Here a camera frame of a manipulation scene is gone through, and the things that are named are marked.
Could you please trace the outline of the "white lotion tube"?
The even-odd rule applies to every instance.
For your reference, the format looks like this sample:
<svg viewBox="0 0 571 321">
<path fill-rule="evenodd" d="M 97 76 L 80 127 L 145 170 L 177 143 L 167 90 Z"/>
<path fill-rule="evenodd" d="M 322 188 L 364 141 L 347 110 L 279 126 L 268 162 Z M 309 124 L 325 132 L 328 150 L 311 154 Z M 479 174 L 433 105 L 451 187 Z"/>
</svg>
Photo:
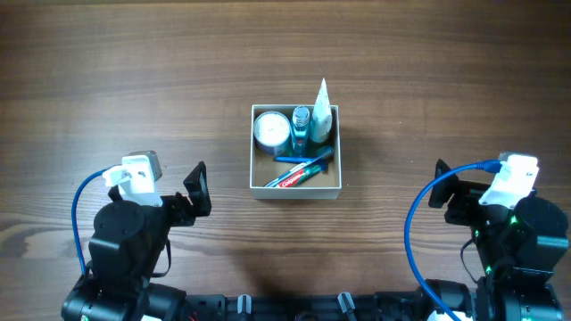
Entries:
<svg viewBox="0 0 571 321">
<path fill-rule="evenodd" d="M 316 144 L 324 143 L 328 139 L 332 121 L 327 82 L 323 78 L 311 114 L 310 140 Z"/>
</svg>

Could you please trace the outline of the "cotton swab jar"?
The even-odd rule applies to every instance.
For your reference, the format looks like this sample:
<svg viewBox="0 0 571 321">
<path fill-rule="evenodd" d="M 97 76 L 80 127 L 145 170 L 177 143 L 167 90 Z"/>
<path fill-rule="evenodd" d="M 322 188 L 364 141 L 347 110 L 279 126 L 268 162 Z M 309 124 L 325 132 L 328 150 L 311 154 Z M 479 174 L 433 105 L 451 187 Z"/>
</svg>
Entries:
<svg viewBox="0 0 571 321">
<path fill-rule="evenodd" d="M 253 123 L 253 137 L 257 148 L 271 156 L 287 152 L 291 140 L 288 118 L 278 111 L 265 111 Z"/>
</svg>

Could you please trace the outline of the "blue mouthwash bottle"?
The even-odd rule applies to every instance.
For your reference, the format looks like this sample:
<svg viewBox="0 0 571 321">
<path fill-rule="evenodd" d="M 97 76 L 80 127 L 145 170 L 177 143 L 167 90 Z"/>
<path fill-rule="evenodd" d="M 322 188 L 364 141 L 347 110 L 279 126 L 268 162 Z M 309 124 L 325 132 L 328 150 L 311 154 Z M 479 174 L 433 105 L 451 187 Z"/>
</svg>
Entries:
<svg viewBox="0 0 571 321">
<path fill-rule="evenodd" d="M 294 109 L 291 129 L 294 156 L 303 156 L 307 147 L 310 125 L 310 110 L 306 106 L 298 106 Z"/>
</svg>

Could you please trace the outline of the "Colgate toothpaste tube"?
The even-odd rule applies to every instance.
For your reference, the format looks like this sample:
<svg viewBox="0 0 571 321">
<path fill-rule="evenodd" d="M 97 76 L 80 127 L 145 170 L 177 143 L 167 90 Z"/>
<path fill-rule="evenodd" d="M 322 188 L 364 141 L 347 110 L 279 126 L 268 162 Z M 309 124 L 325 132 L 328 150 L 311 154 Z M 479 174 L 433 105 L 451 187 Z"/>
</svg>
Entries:
<svg viewBox="0 0 571 321">
<path fill-rule="evenodd" d="M 313 164 L 304 169 L 294 172 L 290 177 L 285 178 L 277 184 L 277 187 L 287 188 L 296 187 L 319 173 L 327 172 L 328 165 L 325 163 Z"/>
</svg>

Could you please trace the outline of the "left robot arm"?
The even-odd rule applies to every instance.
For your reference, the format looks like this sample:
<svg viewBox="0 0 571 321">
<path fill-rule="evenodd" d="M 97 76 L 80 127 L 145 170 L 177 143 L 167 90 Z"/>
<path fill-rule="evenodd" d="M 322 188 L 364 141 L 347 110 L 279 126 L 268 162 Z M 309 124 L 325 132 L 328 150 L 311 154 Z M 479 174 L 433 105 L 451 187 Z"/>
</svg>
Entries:
<svg viewBox="0 0 571 321">
<path fill-rule="evenodd" d="M 62 304 L 65 320 L 192 320 L 186 292 L 155 284 L 169 232 L 211 213 L 206 166 L 184 179 L 186 194 L 158 195 L 151 164 L 113 166 L 101 172 L 111 201 L 95 215 L 91 260 Z"/>
</svg>

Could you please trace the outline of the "white cardboard box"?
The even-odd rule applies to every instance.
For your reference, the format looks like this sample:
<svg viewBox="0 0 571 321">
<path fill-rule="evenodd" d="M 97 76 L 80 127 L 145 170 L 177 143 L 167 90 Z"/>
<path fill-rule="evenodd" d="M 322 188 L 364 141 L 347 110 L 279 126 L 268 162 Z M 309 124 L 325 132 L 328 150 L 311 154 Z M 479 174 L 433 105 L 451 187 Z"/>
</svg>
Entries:
<svg viewBox="0 0 571 321">
<path fill-rule="evenodd" d="M 335 153 L 329 162 L 326 173 L 319 173 L 300 186 L 279 188 L 265 187 L 272 179 L 288 171 L 294 165 L 291 163 L 274 161 L 274 157 L 262 152 L 256 147 L 254 138 L 254 121 L 265 111 L 279 111 L 291 117 L 294 104 L 255 104 L 251 111 L 251 143 L 249 165 L 249 187 L 253 199 L 313 199 L 334 200 L 343 188 L 342 157 L 339 130 L 339 110 L 337 105 L 332 105 L 333 124 L 329 140 Z"/>
</svg>

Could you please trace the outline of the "blue disposable razor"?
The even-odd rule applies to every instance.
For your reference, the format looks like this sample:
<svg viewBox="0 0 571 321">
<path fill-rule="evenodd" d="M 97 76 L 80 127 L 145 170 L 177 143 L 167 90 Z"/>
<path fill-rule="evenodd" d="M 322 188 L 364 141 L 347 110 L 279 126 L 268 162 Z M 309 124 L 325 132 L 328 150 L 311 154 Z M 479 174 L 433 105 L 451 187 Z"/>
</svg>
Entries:
<svg viewBox="0 0 571 321">
<path fill-rule="evenodd" d="M 316 157 L 316 158 L 307 158 L 307 157 L 298 157 L 298 156 L 277 156 L 274 161 L 276 162 L 283 162 L 283 163 L 291 163 L 294 164 L 294 167 L 288 170 L 288 173 L 295 172 L 301 168 L 301 165 L 304 163 L 308 163 L 309 166 L 311 165 L 319 165 L 324 170 L 327 169 L 328 163 L 332 160 L 333 156 L 323 156 L 323 157 Z"/>
</svg>

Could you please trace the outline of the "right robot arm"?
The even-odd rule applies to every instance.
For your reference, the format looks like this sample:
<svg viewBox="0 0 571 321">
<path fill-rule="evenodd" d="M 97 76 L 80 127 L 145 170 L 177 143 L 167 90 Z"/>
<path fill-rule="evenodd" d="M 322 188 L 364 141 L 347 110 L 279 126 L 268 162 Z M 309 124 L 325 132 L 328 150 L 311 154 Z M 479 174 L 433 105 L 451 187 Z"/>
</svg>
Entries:
<svg viewBox="0 0 571 321">
<path fill-rule="evenodd" d="M 416 200 L 445 207 L 448 224 L 466 226 L 484 274 L 476 289 L 420 279 L 420 320 L 561 320 L 564 310 L 549 285 L 569 248 L 567 214 L 536 194 L 538 160 L 502 154 L 497 160 L 450 168 L 435 164 L 434 180 Z"/>
</svg>

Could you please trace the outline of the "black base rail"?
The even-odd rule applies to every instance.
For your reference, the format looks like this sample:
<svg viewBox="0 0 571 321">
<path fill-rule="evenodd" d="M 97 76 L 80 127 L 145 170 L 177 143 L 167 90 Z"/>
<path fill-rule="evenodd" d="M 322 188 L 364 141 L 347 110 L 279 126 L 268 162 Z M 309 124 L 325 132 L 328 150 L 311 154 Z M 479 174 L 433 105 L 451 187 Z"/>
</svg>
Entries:
<svg viewBox="0 0 571 321">
<path fill-rule="evenodd" d="M 443 315 L 416 292 L 377 292 L 352 295 L 260 297 L 242 294 L 189 295 L 179 319 L 182 321 L 273 321 L 273 320 L 427 320 Z"/>
</svg>

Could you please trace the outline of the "white blue toothbrush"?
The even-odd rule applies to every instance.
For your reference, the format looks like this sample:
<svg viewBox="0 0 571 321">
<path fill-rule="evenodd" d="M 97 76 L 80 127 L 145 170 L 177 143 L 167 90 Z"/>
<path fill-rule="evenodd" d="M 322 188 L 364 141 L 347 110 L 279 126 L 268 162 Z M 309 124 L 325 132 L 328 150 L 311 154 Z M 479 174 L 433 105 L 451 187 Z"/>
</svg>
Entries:
<svg viewBox="0 0 571 321">
<path fill-rule="evenodd" d="M 335 153 L 335 149 L 334 149 L 332 146 L 323 146 L 323 147 L 321 147 L 321 148 L 319 148 L 319 149 L 317 150 L 317 156 L 316 156 L 316 157 L 319 158 L 319 157 L 328 156 L 328 155 L 334 156 L 334 153 Z M 304 168 L 306 168 L 306 167 L 308 167 L 308 166 L 309 166 L 308 163 L 304 163 L 304 164 L 301 165 L 301 168 L 300 168 L 300 169 L 304 169 Z M 278 184 L 278 183 L 280 183 L 281 181 L 283 181 L 285 178 L 290 177 L 293 173 L 294 173 L 294 172 L 288 173 L 288 171 L 287 171 L 287 172 L 285 172 L 284 174 L 282 174 L 281 176 L 279 176 L 279 177 L 277 177 L 277 178 L 271 180 L 270 182 L 268 182 L 268 183 L 265 185 L 265 187 L 277 187 L 277 184 Z"/>
</svg>

